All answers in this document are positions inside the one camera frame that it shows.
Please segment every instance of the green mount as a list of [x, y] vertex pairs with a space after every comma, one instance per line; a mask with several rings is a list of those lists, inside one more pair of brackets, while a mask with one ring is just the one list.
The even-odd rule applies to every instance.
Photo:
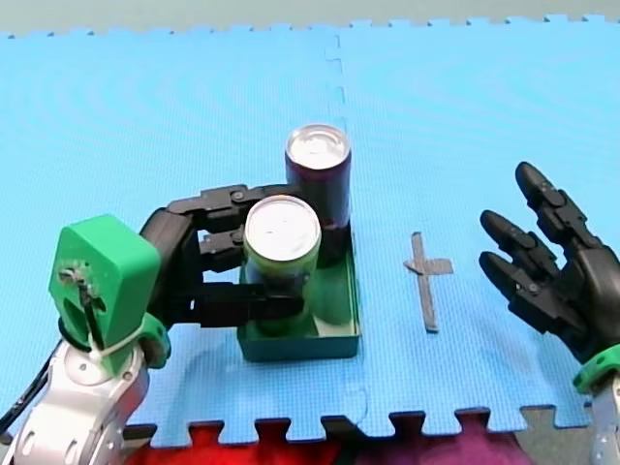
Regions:
[[[171, 352], [166, 328], [146, 309], [161, 266], [157, 249], [111, 215], [98, 216], [63, 228], [49, 280], [49, 292], [66, 331], [90, 347], [89, 324], [78, 282], [88, 289], [94, 323], [104, 351], [127, 338], [133, 341], [102, 357], [102, 364], [119, 375], [134, 341], [144, 348], [149, 367], [161, 368]], [[67, 270], [74, 279], [67, 280]]]
[[596, 392], [597, 387], [610, 376], [620, 372], [620, 345], [612, 346], [590, 358], [573, 379], [580, 394]]

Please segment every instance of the cross-shaped object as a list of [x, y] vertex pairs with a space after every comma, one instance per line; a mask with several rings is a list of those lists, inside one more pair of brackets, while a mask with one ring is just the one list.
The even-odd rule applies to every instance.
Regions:
[[435, 307], [433, 305], [433, 294], [430, 292], [430, 282], [428, 277], [439, 274], [453, 274], [452, 263], [449, 259], [427, 260], [424, 256], [422, 245], [422, 233], [414, 232], [411, 235], [411, 244], [414, 249], [414, 258], [405, 262], [405, 266], [418, 276], [419, 300], [424, 317], [424, 326], [427, 332], [438, 332], [437, 320], [435, 318]]

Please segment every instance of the purple fabric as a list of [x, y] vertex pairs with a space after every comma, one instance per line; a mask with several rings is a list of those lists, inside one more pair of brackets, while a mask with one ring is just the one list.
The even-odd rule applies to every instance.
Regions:
[[356, 465], [534, 465], [513, 434], [488, 433], [481, 417], [460, 418], [457, 436], [426, 437], [406, 433], [403, 441], [371, 446]]

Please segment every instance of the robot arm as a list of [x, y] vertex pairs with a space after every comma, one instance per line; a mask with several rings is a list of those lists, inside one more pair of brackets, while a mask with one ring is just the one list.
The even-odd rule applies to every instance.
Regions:
[[536, 168], [521, 163], [516, 181], [541, 231], [563, 248], [566, 264], [560, 269], [533, 232], [487, 210], [480, 222], [511, 263], [483, 252], [480, 266], [516, 316], [556, 334], [584, 363], [573, 384], [593, 396], [591, 463], [620, 465], [620, 262], [588, 231], [585, 214], [568, 194]]
[[[117, 465], [123, 429], [148, 390], [148, 369], [171, 354], [173, 325], [241, 326], [299, 313], [294, 294], [204, 283], [243, 262], [251, 206], [288, 185], [212, 189], [159, 208], [139, 234], [111, 216], [63, 229], [49, 290], [63, 336], [3, 432], [44, 389], [3, 465]], [[211, 232], [199, 241], [198, 231]]]

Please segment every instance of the green can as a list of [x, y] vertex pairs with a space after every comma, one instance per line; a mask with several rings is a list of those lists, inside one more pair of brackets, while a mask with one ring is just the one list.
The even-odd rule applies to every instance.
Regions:
[[[259, 201], [248, 213], [243, 244], [247, 283], [293, 292], [307, 301], [321, 247], [321, 224], [308, 203], [291, 196]], [[265, 335], [281, 336], [295, 332], [308, 317], [306, 305], [299, 315], [261, 322], [259, 327]]]

